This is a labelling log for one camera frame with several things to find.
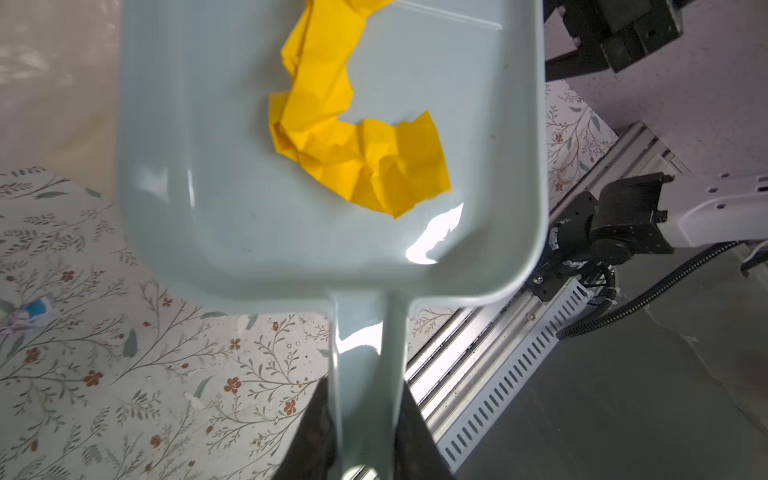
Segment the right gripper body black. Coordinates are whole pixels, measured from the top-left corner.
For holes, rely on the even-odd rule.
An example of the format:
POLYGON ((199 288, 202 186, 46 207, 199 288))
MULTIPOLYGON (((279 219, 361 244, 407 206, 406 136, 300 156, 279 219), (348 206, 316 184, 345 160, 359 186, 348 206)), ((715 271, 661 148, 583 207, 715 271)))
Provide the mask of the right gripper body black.
POLYGON ((546 80, 628 68, 682 36, 683 8, 678 0, 545 0, 543 18, 558 14, 575 46, 546 61, 546 80))

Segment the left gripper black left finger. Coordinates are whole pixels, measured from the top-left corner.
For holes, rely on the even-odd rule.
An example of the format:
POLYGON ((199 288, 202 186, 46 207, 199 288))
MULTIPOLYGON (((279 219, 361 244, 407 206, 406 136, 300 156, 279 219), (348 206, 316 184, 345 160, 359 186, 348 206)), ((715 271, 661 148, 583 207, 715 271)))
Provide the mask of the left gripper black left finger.
POLYGON ((335 434, 328 408, 328 378, 321 378, 274 480, 323 480, 335 460, 335 434))

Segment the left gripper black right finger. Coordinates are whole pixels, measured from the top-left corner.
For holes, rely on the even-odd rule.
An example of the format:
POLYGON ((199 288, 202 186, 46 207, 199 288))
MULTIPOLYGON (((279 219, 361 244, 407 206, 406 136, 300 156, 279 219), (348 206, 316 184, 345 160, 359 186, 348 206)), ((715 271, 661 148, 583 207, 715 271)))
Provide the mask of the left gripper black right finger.
POLYGON ((452 480, 410 389, 405 386, 395 433, 394 479, 452 480))

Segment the teal plastic dustpan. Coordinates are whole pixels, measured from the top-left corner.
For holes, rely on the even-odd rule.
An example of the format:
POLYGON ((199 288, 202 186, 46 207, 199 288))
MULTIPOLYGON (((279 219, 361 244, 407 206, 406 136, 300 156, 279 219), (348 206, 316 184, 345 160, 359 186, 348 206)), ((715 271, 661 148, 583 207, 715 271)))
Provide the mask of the teal plastic dustpan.
POLYGON ((228 313, 330 322, 335 460, 394 479, 408 319, 482 306, 532 273, 549 220, 543 5, 369 3, 333 117, 436 125, 450 188, 398 218, 323 186, 274 145, 268 106, 307 78, 305 18, 325 1, 126 1, 116 203, 139 258, 177 295, 228 313))

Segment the beige trash bin with liner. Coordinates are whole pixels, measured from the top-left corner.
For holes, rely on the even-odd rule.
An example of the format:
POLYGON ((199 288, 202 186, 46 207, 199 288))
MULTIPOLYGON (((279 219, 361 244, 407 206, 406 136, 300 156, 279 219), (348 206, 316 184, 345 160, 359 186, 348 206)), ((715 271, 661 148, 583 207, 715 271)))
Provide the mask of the beige trash bin with liner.
POLYGON ((1 4, 1 181, 46 169, 115 196, 118 1, 1 4))

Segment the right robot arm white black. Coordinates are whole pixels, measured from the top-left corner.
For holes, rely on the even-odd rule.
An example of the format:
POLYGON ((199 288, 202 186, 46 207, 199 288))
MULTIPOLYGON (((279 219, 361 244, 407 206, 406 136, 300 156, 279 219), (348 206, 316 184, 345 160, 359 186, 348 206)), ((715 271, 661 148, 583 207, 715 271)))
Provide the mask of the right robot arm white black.
MULTIPOLYGON (((607 69, 619 72, 681 37, 684 1, 546 1, 559 13, 574 50, 545 64, 549 81, 607 69)), ((767 238, 767 178, 651 173, 581 192, 555 216, 543 254, 526 282, 542 301, 574 276, 602 277, 604 300, 555 330, 578 337, 634 314, 719 255, 767 238), (619 308, 614 267, 641 254, 700 253, 619 308)))

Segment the small blue white scrap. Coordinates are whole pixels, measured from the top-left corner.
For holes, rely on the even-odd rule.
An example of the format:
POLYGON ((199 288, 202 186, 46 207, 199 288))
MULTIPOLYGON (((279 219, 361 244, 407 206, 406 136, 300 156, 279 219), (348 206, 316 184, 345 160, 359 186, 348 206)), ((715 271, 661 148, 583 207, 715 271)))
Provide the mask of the small blue white scrap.
POLYGON ((55 302, 48 296, 14 308, 1 316, 1 334, 11 335, 47 327, 60 316, 55 302))

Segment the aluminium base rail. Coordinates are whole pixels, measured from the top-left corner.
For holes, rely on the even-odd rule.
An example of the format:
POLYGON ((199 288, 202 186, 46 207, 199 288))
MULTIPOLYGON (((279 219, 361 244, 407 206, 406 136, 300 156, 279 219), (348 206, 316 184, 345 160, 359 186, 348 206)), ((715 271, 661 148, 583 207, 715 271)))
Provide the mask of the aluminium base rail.
MULTIPOLYGON (((554 209, 581 192, 654 173, 668 148, 644 123, 626 127, 604 158, 554 209)), ((604 298, 602 277, 569 278, 542 301, 526 283, 513 296, 452 313, 408 362, 405 381, 452 474, 472 453, 557 344, 555 330, 604 298)))

